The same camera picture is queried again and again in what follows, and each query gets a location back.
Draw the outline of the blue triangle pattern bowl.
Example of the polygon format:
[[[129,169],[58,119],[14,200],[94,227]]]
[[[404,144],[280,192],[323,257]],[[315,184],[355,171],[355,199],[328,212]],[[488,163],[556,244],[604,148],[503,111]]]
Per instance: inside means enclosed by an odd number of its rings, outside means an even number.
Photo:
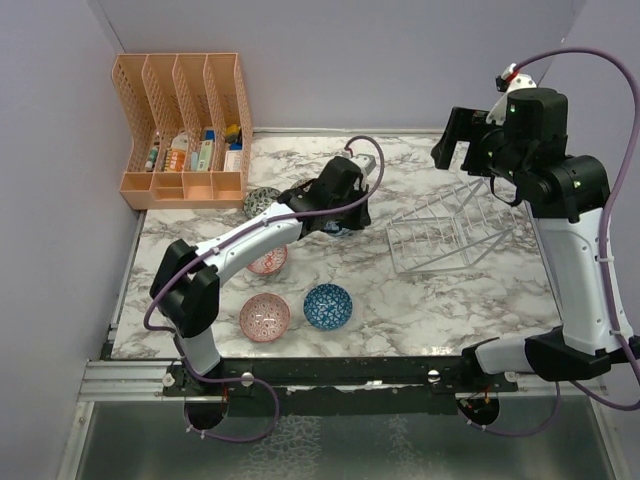
[[[353,301],[343,287],[324,283],[312,288],[303,301],[308,323],[322,331],[343,327],[353,315]]]

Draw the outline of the blue floral pattern bowl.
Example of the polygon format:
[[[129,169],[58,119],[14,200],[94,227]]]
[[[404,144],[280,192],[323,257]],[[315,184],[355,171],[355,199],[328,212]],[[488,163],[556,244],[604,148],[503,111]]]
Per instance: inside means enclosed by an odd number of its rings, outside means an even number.
[[[328,222],[322,229],[322,232],[334,238],[350,236],[352,234],[351,229],[340,226],[337,222]]]

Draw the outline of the red geometric pattern bowl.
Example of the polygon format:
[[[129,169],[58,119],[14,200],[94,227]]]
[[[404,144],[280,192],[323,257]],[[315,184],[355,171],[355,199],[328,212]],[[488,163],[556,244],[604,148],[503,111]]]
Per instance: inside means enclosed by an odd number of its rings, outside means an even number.
[[[288,249],[286,245],[277,247],[251,262],[247,269],[258,275],[270,275],[279,271],[287,261]]]

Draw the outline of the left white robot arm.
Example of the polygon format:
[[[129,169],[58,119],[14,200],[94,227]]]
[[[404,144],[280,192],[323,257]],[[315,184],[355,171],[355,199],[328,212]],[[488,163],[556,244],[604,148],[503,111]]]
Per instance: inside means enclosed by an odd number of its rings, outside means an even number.
[[[281,246],[333,225],[362,230],[371,224],[367,177],[376,160],[361,154],[336,156],[318,177],[282,191],[262,213],[199,245],[170,244],[153,280],[152,306],[172,325],[181,355],[190,364],[186,382],[206,395],[220,385],[221,355],[211,325],[220,310],[220,290],[236,273]]]

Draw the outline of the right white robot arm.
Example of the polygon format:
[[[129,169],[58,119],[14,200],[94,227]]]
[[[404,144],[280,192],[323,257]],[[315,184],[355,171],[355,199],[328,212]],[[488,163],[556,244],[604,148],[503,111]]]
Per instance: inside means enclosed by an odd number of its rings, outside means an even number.
[[[593,156],[566,152],[568,99],[549,88],[514,90],[501,99],[499,122],[488,111],[452,109],[431,150],[446,170],[456,145],[468,150],[462,170],[515,186],[510,206],[531,210],[561,323],[526,338],[490,339],[465,348],[459,378],[481,391],[496,374],[532,373],[551,382],[589,380],[639,356],[639,338],[602,268],[610,249],[600,230],[610,197],[605,167]]]

